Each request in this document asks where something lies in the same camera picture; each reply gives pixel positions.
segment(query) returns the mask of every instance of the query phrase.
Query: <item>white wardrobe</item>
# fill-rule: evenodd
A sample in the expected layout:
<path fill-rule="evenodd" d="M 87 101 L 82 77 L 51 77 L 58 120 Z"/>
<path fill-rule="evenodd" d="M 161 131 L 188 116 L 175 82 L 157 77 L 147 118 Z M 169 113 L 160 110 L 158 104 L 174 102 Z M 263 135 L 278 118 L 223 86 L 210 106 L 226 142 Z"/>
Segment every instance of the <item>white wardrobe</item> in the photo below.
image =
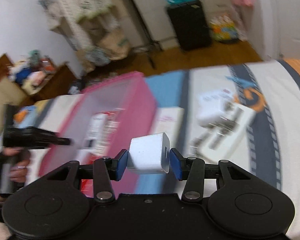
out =
<path fill-rule="evenodd" d="M 178 46 L 173 27 L 166 13 L 166 0 L 134 0 L 151 35 L 163 49 Z M 201 0 L 209 21 L 211 17 L 226 11 L 230 0 Z"/>

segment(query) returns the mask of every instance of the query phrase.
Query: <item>black object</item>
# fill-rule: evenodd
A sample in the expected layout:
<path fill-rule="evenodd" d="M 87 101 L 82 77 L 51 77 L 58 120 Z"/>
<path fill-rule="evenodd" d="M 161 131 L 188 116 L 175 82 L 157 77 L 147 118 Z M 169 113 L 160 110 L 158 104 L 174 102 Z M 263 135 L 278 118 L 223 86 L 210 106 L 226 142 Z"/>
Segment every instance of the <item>black object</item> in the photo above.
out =
<path fill-rule="evenodd" d="M 28 149 L 45 149 L 50 144 L 70 145 L 68 138 L 58 138 L 56 133 L 27 127 L 18 129 L 13 126 L 13 116 L 17 108 L 12 105 L 5 105 L 5 124 L 3 128 L 2 145 L 4 147 L 25 147 Z"/>
<path fill-rule="evenodd" d="M 86 77 L 83 76 L 80 79 L 76 79 L 75 81 L 73 81 L 70 85 L 69 91 L 68 91 L 68 95 L 76 95 L 76 94 L 80 94 L 80 92 L 85 89 L 87 84 L 87 80 Z"/>
<path fill-rule="evenodd" d="M 231 40 L 224 40 L 224 41 L 218 41 L 218 42 L 223 43 L 223 44 L 236 44 L 239 41 L 240 41 L 239 39 L 231 39 Z"/>
<path fill-rule="evenodd" d="M 176 149 L 170 157 L 183 163 L 173 166 L 187 180 L 181 200 L 177 194 L 115 199 L 110 181 L 121 179 L 127 150 L 92 165 L 71 161 L 5 201 L 9 239 L 288 239 L 295 211 L 284 193 L 227 160 L 205 164 Z M 93 179 L 94 198 L 79 191 L 81 179 Z M 217 181 L 211 197 L 203 198 L 204 179 Z"/>
<path fill-rule="evenodd" d="M 54 132 L 27 127 L 18 129 L 13 126 L 13 116 L 17 108 L 12 105 L 5 105 L 4 125 L 2 135 L 3 147 L 24 147 L 24 153 L 7 158 L 2 165 L 0 176 L 0 194 L 10 194 L 24 186 L 24 183 L 11 181 L 9 177 L 10 169 L 22 160 L 22 155 L 26 154 L 29 149 L 45 149 L 50 144 L 70 145 L 71 140 L 68 138 L 58 138 Z"/>
<path fill-rule="evenodd" d="M 183 50 L 211 45 L 210 28 L 199 0 L 168 6 L 167 13 Z"/>

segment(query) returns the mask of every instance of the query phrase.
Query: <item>white box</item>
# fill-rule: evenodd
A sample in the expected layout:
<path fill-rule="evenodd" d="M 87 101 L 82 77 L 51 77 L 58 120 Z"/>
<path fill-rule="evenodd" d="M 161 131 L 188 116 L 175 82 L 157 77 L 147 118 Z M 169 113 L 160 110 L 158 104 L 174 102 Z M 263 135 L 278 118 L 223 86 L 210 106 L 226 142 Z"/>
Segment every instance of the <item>white box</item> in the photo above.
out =
<path fill-rule="evenodd" d="M 200 126 L 215 123 L 220 116 L 226 116 L 226 104 L 233 101 L 233 93 L 223 88 L 221 90 L 202 93 L 198 96 L 199 109 L 196 115 Z"/>
<path fill-rule="evenodd" d="M 170 141 L 165 133 L 157 133 L 131 140 L 128 169 L 137 174 L 169 172 Z"/>
<path fill-rule="evenodd" d="M 219 160 L 229 160 L 241 142 L 247 127 L 253 122 L 256 112 L 249 107 L 237 103 L 234 103 L 234 109 L 225 117 L 232 120 L 238 108 L 243 110 L 239 119 L 236 121 L 238 127 L 233 132 L 229 132 L 225 135 L 216 149 L 211 149 L 210 147 L 218 138 L 218 132 L 222 130 L 222 128 L 218 127 L 214 128 L 210 137 L 199 146 L 199 154 L 206 163 L 218 164 Z"/>
<path fill-rule="evenodd" d="M 184 109 L 181 107 L 158 108 L 150 134 L 166 133 L 170 148 L 175 148 L 180 132 Z"/>
<path fill-rule="evenodd" d="M 90 119 L 89 129 L 83 141 L 83 148 L 94 151 L 98 142 L 102 139 L 104 126 L 108 115 L 105 113 L 95 114 Z"/>

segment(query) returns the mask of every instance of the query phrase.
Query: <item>white usb charger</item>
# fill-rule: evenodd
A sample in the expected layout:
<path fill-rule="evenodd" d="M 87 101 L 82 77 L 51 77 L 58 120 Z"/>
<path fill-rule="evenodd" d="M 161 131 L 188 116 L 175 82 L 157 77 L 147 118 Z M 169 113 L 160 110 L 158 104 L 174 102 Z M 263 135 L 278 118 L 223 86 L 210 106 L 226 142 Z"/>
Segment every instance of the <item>white usb charger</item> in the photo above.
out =
<path fill-rule="evenodd" d="M 127 168 L 137 174 L 169 172 L 170 141 L 165 133 L 133 138 Z"/>

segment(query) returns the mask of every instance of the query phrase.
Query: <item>white door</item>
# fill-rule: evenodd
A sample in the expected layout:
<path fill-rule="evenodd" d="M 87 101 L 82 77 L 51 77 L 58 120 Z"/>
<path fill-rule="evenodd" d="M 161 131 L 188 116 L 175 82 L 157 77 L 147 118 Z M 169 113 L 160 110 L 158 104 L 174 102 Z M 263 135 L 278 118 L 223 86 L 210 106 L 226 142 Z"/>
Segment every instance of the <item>white door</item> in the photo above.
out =
<path fill-rule="evenodd" d="M 277 0 L 280 52 L 300 59 L 300 0 Z"/>

